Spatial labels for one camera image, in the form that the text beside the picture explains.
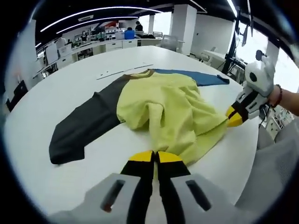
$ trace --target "ceiling light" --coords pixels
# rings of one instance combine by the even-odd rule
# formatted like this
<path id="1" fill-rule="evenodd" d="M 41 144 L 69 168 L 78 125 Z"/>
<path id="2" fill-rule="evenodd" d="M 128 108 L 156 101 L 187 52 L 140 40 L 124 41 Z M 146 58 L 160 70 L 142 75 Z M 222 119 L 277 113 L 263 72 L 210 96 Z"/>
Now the ceiling light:
<path id="1" fill-rule="evenodd" d="M 155 9 L 150 9 L 150 8 L 142 8 L 142 7 L 131 7 L 131 6 L 114 6 L 114 7 L 104 7 L 104 8 L 94 8 L 94 9 L 89 9 L 89 10 L 86 10 L 86 11 L 83 11 L 83 12 L 79 12 L 79 13 L 75 13 L 75 14 L 72 14 L 72 15 L 69 15 L 69 16 L 66 16 L 60 20 L 57 20 L 56 22 L 54 23 L 51 23 L 50 25 L 46 26 L 45 28 L 41 29 L 41 32 L 45 31 L 46 29 L 48 29 L 49 27 L 63 21 L 63 20 L 66 20 L 66 19 L 69 19 L 73 16 L 76 16 L 76 15 L 80 15 L 80 14 L 83 14 L 83 13 L 88 13 L 88 12 L 93 12 L 93 11 L 98 11 L 98 10 L 104 10 L 104 9 L 116 9 L 116 8 L 129 8 L 129 9 L 140 9 L 140 10 L 148 10 L 148 11 L 153 11 L 153 12 L 156 12 L 156 13 L 162 13 L 162 11 L 159 11 L 159 10 L 155 10 Z"/>
<path id="2" fill-rule="evenodd" d="M 231 9 L 232 9 L 232 11 L 233 11 L 235 17 L 237 17 L 238 13 L 237 13 L 237 10 L 236 10 L 236 8 L 235 8 L 235 6 L 234 6 L 232 0 L 226 0 L 226 1 L 228 1 L 228 4 L 229 4 L 229 6 L 231 7 Z"/>
<path id="3" fill-rule="evenodd" d="M 71 28 L 74 28 L 74 27 L 77 27 L 77 26 L 80 26 L 82 24 L 86 24 L 86 23 L 89 23 L 89 22 L 95 22 L 95 21 L 100 21 L 100 20 L 113 20 L 113 19 L 136 19 L 138 18 L 137 16 L 118 16 L 118 17 L 108 17 L 108 18 L 102 18 L 102 19 L 97 19 L 97 20 L 90 20 L 90 21 L 87 21 L 87 22 L 82 22 L 82 23 L 79 23 L 77 25 L 74 25 L 74 26 L 71 26 L 71 27 L 68 27 L 68 28 L 65 28 L 63 30 L 60 30 L 58 31 L 56 34 L 59 34 L 61 32 L 64 32 L 68 29 L 71 29 Z"/>
<path id="4" fill-rule="evenodd" d="M 201 7 L 197 2 L 195 2 L 193 0 L 189 0 L 189 1 L 192 2 L 194 5 L 198 6 L 199 8 L 201 8 L 203 10 L 203 12 L 201 12 L 201 13 L 207 13 L 207 11 L 203 7 Z"/>

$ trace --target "bracelet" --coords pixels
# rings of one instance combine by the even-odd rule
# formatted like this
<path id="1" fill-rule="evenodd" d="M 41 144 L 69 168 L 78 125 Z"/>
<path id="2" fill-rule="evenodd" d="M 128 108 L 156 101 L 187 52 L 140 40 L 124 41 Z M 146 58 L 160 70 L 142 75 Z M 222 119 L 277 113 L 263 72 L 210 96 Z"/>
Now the bracelet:
<path id="1" fill-rule="evenodd" d="M 272 108 L 275 108 L 280 103 L 280 101 L 282 100 L 282 89 L 281 89 L 281 86 L 279 84 L 277 84 L 276 86 L 279 87 L 279 97 L 278 97 L 278 100 L 276 101 L 276 103 L 272 106 Z"/>

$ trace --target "blue fabric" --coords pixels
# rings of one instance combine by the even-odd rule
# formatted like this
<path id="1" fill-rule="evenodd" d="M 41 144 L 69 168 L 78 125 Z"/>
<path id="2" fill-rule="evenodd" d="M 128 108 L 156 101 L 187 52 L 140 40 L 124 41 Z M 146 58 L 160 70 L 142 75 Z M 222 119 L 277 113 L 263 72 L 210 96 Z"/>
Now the blue fabric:
<path id="1" fill-rule="evenodd" d="M 197 86 L 209 86 L 209 85 L 227 85 L 229 79 L 222 78 L 220 76 L 209 75 L 197 71 L 183 71 L 183 70 L 165 70 L 165 69 L 153 69 L 157 73 L 172 74 L 178 73 L 191 77 L 197 84 Z"/>
<path id="2" fill-rule="evenodd" d="M 126 30 L 125 31 L 125 39 L 126 40 L 134 39 L 134 37 L 135 37 L 135 31 L 133 31 L 133 30 Z"/>

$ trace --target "white round table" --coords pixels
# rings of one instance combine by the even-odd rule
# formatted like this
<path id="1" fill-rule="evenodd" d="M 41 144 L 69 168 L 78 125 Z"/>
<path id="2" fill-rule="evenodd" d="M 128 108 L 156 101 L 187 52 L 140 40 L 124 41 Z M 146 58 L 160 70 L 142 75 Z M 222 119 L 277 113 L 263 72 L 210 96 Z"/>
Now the white round table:
<path id="1" fill-rule="evenodd" d="M 110 74 L 147 64 L 153 65 L 125 73 L 159 68 L 220 74 L 197 60 L 159 47 L 115 50 L 55 72 L 31 89 L 9 114 L 4 129 L 9 159 L 23 189 L 46 215 L 75 208 L 83 202 L 87 190 L 109 174 L 119 173 L 130 156 L 150 149 L 147 132 L 133 132 L 121 124 L 86 146 L 84 160 L 58 167 L 49 158 L 56 124 L 124 73 Z M 231 79 L 229 85 L 199 90 L 207 102 L 225 113 L 242 87 Z M 219 186 L 235 204 L 252 169 L 257 136 L 258 118 L 229 128 L 216 146 L 189 167 L 190 172 Z M 154 182 L 147 223 L 166 223 L 157 186 Z"/>

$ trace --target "window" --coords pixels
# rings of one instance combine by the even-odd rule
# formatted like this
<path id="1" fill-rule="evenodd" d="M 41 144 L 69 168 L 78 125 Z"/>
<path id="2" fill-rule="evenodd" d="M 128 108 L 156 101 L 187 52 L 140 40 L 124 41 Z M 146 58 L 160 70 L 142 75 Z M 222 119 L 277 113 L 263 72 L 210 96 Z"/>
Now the window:
<path id="1" fill-rule="evenodd" d="M 240 32 L 243 34 L 246 28 L 244 23 L 239 24 Z M 266 53 L 268 38 L 257 30 L 253 29 L 253 37 L 251 36 L 251 28 L 248 27 L 247 41 L 244 47 L 242 47 L 243 36 L 239 35 L 240 40 L 236 42 L 237 51 L 236 56 L 243 59 L 247 63 L 254 62 L 256 60 L 256 51 L 261 50 Z"/>
<path id="2" fill-rule="evenodd" d="M 274 84 L 291 92 L 297 92 L 299 87 L 299 69 L 294 61 L 281 48 L 275 67 Z"/>
<path id="3" fill-rule="evenodd" d="M 169 35 L 171 23 L 171 12 L 157 13 L 154 20 L 154 32 L 162 32 L 163 35 Z"/>
<path id="4" fill-rule="evenodd" d="M 150 25 L 150 16 L 149 15 L 141 16 L 141 17 L 139 17 L 138 20 L 141 23 L 141 25 L 143 26 L 143 31 L 145 33 L 148 33 L 149 25 Z"/>

